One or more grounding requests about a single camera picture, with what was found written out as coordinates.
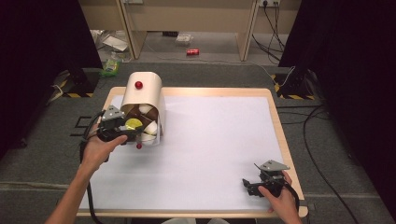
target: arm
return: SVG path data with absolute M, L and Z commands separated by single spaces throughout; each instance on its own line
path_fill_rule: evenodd
M 288 173 L 283 172 L 283 175 L 286 177 L 286 181 L 291 184 L 291 178 Z M 262 186 L 259 186 L 259 191 L 272 205 L 272 208 L 269 210 L 269 212 L 273 212 L 275 210 L 279 217 L 287 224 L 303 223 L 298 216 L 294 197 L 291 195 L 288 189 L 283 188 L 278 198 L 274 197 L 274 195 L 272 195 L 268 189 Z
M 75 178 L 46 223 L 74 223 L 85 189 L 93 173 L 99 169 L 99 166 L 108 158 L 114 148 L 125 142 L 126 139 L 127 137 L 123 135 L 106 143 L 97 136 L 90 138 Z

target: gray carpet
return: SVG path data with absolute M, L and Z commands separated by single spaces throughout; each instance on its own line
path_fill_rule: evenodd
M 267 67 L 273 74 L 280 69 Z M 267 88 L 275 95 L 271 78 L 256 65 L 124 63 L 116 77 L 100 79 L 92 98 L 62 97 L 47 106 L 27 136 L 28 146 L 9 150 L 0 161 L 0 223 L 43 223 L 64 193 L 78 168 L 78 118 L 100 111 L 112 87 L 125 86 L 132 72 L 157 73 L 165 87 Z M 309 107 L 321 101 L 275 98 L 288 140 L 290 153 L 309 207 L 310 223 L 353 223 L 345 207 L 318 174 L 304 145 L 303 124 Z M 348 157 L 331 116 L 325 108 L 306 125 L 306 138 L 321 172 L 345 199 L 359 223 L 394 223 L 369 178 Z M 83 119 L 81 125 L 88 124 Z M 44 189 L 5 182 L 33 182 L 61 185 Z M 105 218 L 105 223 L 124 223 L 122 218 Z M 278 219 L 259 223 L 282 223 Z M 77 223 L 92 223 L 79 217 Z

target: hand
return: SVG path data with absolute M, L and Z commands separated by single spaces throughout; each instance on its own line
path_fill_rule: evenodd
M 84 157 L 80 167 L 86 168 L 93 173 L 99 169 L 100 165 L 109 157 L 114 148 L 127 140 L 126 135 L 119 136 L 110 142 L 103 142 L 96 133 L 92 133 L 89 137 L 88 144 L 85 146 Z
M 289 174 L 283 171 L 283 175 L 286 181 L 291 185 Z M 272 205 L 272 208 L 270 208 L 268 212 L 272 213 L 275 210 L 285 223 L 302 223 L 295 207 L 294 197 L 288 189 L 283 187 L 278 198 L 272 195 L 271 192 L 263 186 L 259 186 L 259 191 Z

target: red can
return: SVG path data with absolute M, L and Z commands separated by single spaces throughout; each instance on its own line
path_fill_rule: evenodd
M 187 49 L 187 55 L 199 55 L 199 49 Z

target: red button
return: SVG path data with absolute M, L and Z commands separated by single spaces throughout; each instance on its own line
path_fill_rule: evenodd
M 134 84 L 134 86 L 140 90 L 143 88 L 143 83 L 141 81 L 136 81 L 136 83 Z

